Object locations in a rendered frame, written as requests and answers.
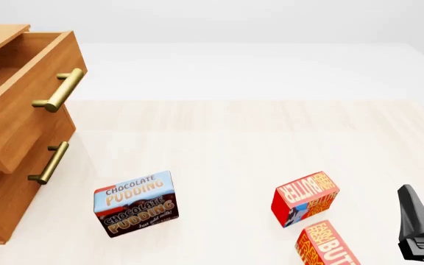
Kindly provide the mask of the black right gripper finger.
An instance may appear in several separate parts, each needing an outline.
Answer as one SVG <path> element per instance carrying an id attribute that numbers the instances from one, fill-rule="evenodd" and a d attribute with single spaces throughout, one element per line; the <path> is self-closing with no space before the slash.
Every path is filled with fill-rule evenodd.
<path id="1" fill-rule="evenodd" d="M 400 203 L 399 240 L 424 238 L 424 205 L 411 185 L 397 190 Z"/>

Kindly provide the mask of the closed wooden drawer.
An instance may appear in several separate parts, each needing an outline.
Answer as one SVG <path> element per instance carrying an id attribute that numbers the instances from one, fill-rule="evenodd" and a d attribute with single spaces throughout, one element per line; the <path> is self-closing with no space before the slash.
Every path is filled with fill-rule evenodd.
<path id="1" fill-rule="evenodd" d="M 66 107 L 55 113 L 56 119 L 48 132 L 35 142 L 25 158 L 12 174 L 0 172 L 0 244 L 10 240 L 26 209 L 42 186 L 29 175 L 41 174 L 53 152 L 48 146 L 57 146 L 69 141 L 76 127 Z"/>

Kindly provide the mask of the open wooden drawer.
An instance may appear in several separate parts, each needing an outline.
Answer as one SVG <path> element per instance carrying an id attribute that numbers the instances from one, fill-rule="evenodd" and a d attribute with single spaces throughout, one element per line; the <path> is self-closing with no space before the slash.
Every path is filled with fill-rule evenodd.
<path id="1" fill-rule="evenodd" d="M 0 172 L 14 172 L 54 125 L 55 113 L 32 101 L 50 99 L 57 74 L 74 68 L 87 73 L 73 32 L 24 32 L 0 48 Z"/>

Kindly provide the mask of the red butter box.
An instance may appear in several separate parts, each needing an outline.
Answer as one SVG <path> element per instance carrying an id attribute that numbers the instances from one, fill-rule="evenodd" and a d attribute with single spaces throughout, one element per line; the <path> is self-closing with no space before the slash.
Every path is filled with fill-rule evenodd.
<path id="1" fill-rule="evenodd" d="M 271 210 L 281 227 L 326 211 L 340 192 L 324 172 L 293 180 L 275 189 Z"/>
<path id="2" fill-rule="evenodd" d="M 305 227 L 295 249 L 304 265 L 361 265 L 328 220 Z"/>

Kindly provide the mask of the chocolate pudding box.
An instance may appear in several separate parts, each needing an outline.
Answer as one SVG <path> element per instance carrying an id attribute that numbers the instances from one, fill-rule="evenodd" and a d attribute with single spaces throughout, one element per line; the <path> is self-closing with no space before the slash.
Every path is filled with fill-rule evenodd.
<path id="1" fill-rule="evenodd" d="M 178 218 L 171 172 L 96 189 L 93 212 L 110 238 Z"/>

